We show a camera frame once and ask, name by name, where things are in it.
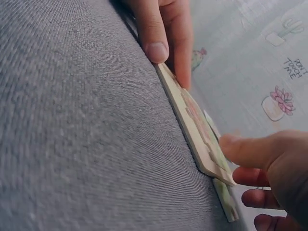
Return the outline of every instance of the wooden block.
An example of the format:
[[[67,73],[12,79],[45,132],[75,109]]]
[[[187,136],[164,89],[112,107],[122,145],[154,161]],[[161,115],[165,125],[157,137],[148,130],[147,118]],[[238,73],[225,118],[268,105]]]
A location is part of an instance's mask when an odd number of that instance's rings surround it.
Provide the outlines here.
[[[213,179],[213,183],[228,222],[238,220],[239,215],[236,210],[235,202],[228,190],[227,185],[218,179]]]
[[[200,171],[235,185],[232,172],[202,110],[187,90],[180,87],[165,64],[155,65],[182,125]]]
[[[209,114],[206,112],[206,110],[203,110],[203,113],[205,115],[206,120],[208,121],[208,124],[211,126],[212,130],[214,131],[217,139],[219,139],[221,137],[220,132],[218,131],[214,121],[212,120],[212,118],[209,116]]]

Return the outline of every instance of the hand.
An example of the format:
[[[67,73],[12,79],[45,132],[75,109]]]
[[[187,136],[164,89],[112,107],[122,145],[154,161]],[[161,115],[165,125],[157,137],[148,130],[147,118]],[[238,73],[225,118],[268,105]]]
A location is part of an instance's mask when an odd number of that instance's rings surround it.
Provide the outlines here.
[[[288,213],[286,218],[257,216],[258,231],[308,228],[308,132],[286,130],[258,139],[225,135],[219,144],[225,156],[240,165],[233,173],[235,182],[272,189],[248,190],[242,195],[243,203]]]
[[[179,84],[189,88],[193,27],[188,0],[125,0],[133,11],[142,47],[153,63],[167,59]]]

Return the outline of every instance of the gray couch cushion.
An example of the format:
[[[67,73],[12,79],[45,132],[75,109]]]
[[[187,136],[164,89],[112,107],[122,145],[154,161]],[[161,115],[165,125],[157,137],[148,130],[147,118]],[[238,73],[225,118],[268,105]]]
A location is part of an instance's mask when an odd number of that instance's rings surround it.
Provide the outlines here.
[[[0,19],[0,230],[244,229],[109,1],[3,0]]]

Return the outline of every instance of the cactus pot illustration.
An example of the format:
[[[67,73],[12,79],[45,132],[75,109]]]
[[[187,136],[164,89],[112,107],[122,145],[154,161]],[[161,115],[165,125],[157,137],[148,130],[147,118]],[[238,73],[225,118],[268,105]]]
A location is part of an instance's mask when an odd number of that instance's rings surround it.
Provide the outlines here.
[[[292,111],[295,110],[292,101],[292,94],[283,90],[279,90],[278,86],[275,91],[270,93],[262,102],[262,107],[266,115],[272,121],[282,119],[284,114],[288,116],[293,115]]]
[[[304,31],[304,28],[301,27],[303,22],[295,21],[292,18],[285,20],[282,23],[284,30],[276,34],[275,32],[266,36],[266,40],[269,41],[274,46],[280,46],[285,42],[284,37],[289,33],[298,34]]]
[[[206,50],[201,48],[199,51],[193,51],[192,54],[192,71],[194,71],[194,69],[196,69],[202,62],[204,56],[206,55]]]

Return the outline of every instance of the finger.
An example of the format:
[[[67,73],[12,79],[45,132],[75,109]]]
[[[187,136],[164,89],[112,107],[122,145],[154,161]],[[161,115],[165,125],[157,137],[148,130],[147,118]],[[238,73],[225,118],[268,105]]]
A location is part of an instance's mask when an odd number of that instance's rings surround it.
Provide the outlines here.
[[[257,231],[300,231],[299,225],[291,217],[272,217],[260,214],[254,221]]]
[[[242,202],[247,207],[282,209],[272,191],[262,189],[250,189],[243,193]]]
[[[169,56],[168,41],[157,0],[129,0],[134,12],[142,47],[153,63],[162,63]]]
[[[161,15],[173,50],[175,75],[183,88],[191,84],[191,62],[193,50],[193,26],[188,0],[173,0],[161,7]]]
[[[238,167],[233,172],[236,183],[255,187],[269,187],[270,183],[265,171],[258,168]]]
[[[220,138],[219,144],[226,157],[235,164],[267,171],[288,147],[296,147],[303,138],[307,138],[307,133],[295,130],[281,131],[257,139],[227,134]]]

